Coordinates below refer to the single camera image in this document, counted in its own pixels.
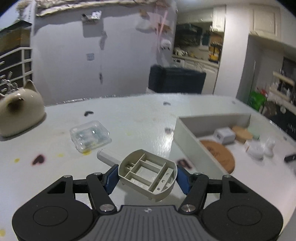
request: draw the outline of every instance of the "white wall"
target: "white wall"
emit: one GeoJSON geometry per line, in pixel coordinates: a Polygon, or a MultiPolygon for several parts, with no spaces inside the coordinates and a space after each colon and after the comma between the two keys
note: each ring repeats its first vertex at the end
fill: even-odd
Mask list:
{"type": "Polygon", "coordinates": [[[261,56],[261,65],[256,79],[257,87],[268,91],[274,80],[273,71],[279,72],[283,67],[284,53],[264,49],[261,56]]]}
{"type": "Polygon", "coordinates": [[[227,5],[221,63],[214,94],[236,97],[249,36],[248,5],[227,5]]]}
{"type": "Polygon", "coordinates": [[[262,53],[263,51],[259,43],[253,39],[252,36],[249,36],[244,69],[236,96],[237,99],[244,103],[247,103],[248,101],[251,88],[254,89],[256,86],[256,79],[261,66],[262,53]]]}
{"type": "MultiPolygon", "coordinates": [[[[15,21],[17,14],[9,14],[13,9],[0,20],[5,18],[9,24],[15,21]]],[[[79,98],[145,93],[151,65],[167,66],[172,49],[158,53],[154,31],[136,29],[141,20],[139,9],[154,11],[152,6],[115,5],[69,10],[42,18],[32,13],[33,81],[46,105],[79,98]],[[100,22],[83,25],[81,14],[97,10],[102,10],[100,22]],[[87,61],[88,53],[94,53],[93,61],[87,61]]],[[[159,9],[158,13],[163,15],[164,10],[159,9]]],[[[170,41],[175,22],[176,3],[172,1],[166,23],[173,32],[163,34],[170,41]]]]}

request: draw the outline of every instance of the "white cylinder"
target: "white cylinder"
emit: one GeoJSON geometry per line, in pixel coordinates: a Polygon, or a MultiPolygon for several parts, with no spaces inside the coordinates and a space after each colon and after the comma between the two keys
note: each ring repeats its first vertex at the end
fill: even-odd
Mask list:
{"type": "Polygon", "coordinates": [[[107,148],[104,148],[101,151],[98,151],[96,156],[101,162],[104,162],[105,164],[107,164],[110,167],[112,167],[115,164],[120,165],[120,163],[124,159],[121,156],[117,155],[116,153],[110,151],[107,148]]]}

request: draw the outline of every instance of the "dark stain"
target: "dark stain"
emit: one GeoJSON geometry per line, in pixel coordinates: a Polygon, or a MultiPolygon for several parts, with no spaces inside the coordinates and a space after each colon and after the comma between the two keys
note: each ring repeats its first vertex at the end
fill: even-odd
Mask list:
{"type": "Polygon", "coordinates": [[[86,112],[84,113],[84,116],[88,116],[89,114],[93,114],[93,113],[94,113],[93,111],[88,110],[88,111],[86,111],[86,112]]]}
{"type": "Polygon", "coordinates": [[[172,133],[174,133],[174,130],[172,128],[166,127],[165,128],[165,133],[166,134],[172,134],[172,133]]]}
{"type": "Polygon", "coordinates": [[[185,159],[180,159],[177,161],[178,165],[181,165],[183,168],[187,168],[187,169],[192,169],[192,167],[189,165],[188,161],[186,161],[185,159]]]}
{"type": "Polygon", "coordinates": [[[10,113],[12,114],[16,114],[18,113],[21,108],[23,107],[23,101],[24,99],[23,98],[17,98],[17,99],[14,99],[12,102],[10,102],[8,105],[7,105],[7,109],[9,110],[10,113]]]}
{"type": "Polygon", "coordinates": [[[36,165],[37,163],[42,164],[44,163],[44,161],[45,161],[45,157],[43,155],[39,155],[34,159],[34,161],[32,162],[32,165],[36,165]]]}
{"type": "Polygon", "coordinates": [[[101,37],[100,42],[99,42],[101,50],[104,50],[105,42],[106,42],[107,38],[108,38],[108,36],[107,36],[106,31],[102,31],[102,37],[101,37]]]}
{"type": "Polygon", "coordinates": [[[102,75],[102,72],[100,72],[99,77],[100,77],[100,83],[102,85],[103,84],[103,75],[102,75]]]}

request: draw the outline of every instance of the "kitchen cabinet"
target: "kitchen cabinet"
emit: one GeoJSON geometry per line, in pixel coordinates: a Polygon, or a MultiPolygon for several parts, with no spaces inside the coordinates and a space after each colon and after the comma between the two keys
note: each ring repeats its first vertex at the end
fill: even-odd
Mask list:
{"type": "Polygon", "coordinates": [[[184,68],[196,70],[195,62],[186,60],[184,64],[184,68]]]}
{"type": "Polygon", "coordinates": [[[212,22],[212,20],[213,9],[211,8],[178,14],[177,24],[212,22]]]}
{"type": "Polygon", "coordinates": [[[250,34],[281,41],[280,8],[250,5],[250,34]]]}
{"type": "Polygon", "coordinates": [[[213,32],[224,32],[226,6],[215,7],[213,10],[213,32]]]}
{"type": "Polygon", "coordinates": [[[192,69],[197,70],[200,72],[206,72],[206,78],[205,83],[202,89],[202,94],[213,94],[214,88],[216,85],[217,75],[218,75],[218,69],[219,65],[216,63],[212,63],[206,60],[186,57],[186,56],[173,56],[173,60],[180,59],[184,62],[184,68],[186,69],[192,69]]]}
{"type": "Polygon", "coordinates": [[[202,70],[207,73],[205,77],[205,83],[202,89],[202,94],[203,95],[212,95],[214,92],[215,84],[216,84],[216,79],[218,75],[218,68],[212,67],[210,65],[204,64],[204,63],[199,63],[202,70]]]}

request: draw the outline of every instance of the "round wooden board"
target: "round wooden board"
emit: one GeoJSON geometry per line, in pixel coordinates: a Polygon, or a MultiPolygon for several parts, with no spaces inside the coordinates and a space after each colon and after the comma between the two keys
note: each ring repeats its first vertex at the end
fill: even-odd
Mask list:
{"type": "Polygon", "coordinates": [[[205,148],[215,157],[215,159],[223,166],[223,168],[231,174],[235,168],[235,160],[231,152],[223,145],[208,140],[200,141],[205,148]]]}

